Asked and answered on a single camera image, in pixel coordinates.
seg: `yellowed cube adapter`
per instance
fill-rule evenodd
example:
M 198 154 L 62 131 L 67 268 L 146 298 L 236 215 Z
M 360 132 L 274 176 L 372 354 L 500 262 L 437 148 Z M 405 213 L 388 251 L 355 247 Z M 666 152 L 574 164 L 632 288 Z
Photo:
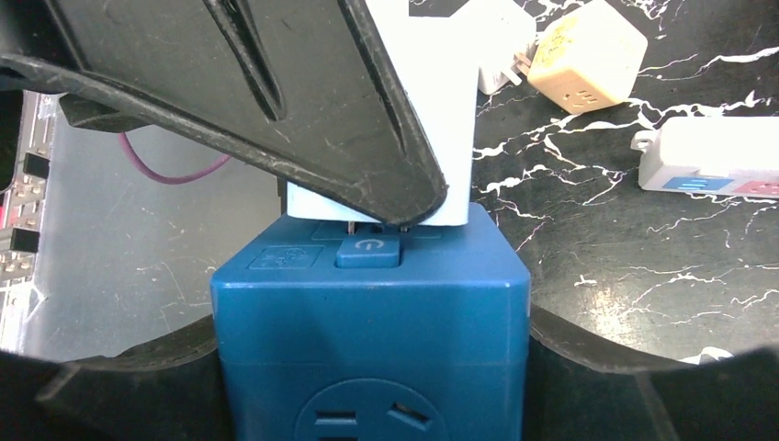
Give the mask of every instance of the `yellowed cube adapter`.
M 527 82 L 571 114 L 624 103 L 647 38 L 605 0 L 554 21 L 538 43 Z

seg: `blue cube socket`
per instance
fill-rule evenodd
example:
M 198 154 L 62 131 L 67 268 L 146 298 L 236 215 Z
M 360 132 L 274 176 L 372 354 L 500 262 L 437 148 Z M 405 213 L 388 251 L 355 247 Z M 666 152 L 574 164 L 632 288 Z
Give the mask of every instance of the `blue cube socket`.
M 345 228 L 282 216 L 214 274 L 238 439 L 520 440 L 530 275 L 487 212 Z

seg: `black marble surface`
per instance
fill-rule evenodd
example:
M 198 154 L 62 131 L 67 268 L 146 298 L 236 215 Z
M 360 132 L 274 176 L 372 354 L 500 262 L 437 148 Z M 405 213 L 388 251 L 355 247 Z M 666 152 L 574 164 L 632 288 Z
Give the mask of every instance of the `black marble surface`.
M 541 31 L 586 2 L 517 3 Z M 775 341 L 779 200 L 645 192 L 629 144 L 673 116 L 779 115 L 779 3 L 609 3 L 649 39 L 629 102 L 570 116 L 527 83 L 480 96 L 473 198 L 530 268 L 533 302 L 586 329 L 689 362 Z

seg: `power button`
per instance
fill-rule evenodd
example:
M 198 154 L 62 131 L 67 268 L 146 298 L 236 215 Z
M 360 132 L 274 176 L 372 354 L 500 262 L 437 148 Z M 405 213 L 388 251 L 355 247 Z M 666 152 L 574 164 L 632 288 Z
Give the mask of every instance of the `power button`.
M 348 236 L 335 255 L 339 268 L 394 268 L 401 264 L 401 238 L 392 235 Z

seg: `circular socket recess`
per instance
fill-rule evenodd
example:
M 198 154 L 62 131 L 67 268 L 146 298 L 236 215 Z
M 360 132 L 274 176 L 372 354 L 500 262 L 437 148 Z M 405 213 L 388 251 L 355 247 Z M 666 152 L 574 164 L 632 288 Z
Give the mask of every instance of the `circular socket recess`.
M 449 441 L 446 423 L 418 392 L 384 379 L 349 379 L 303 406 L 295 441 Z

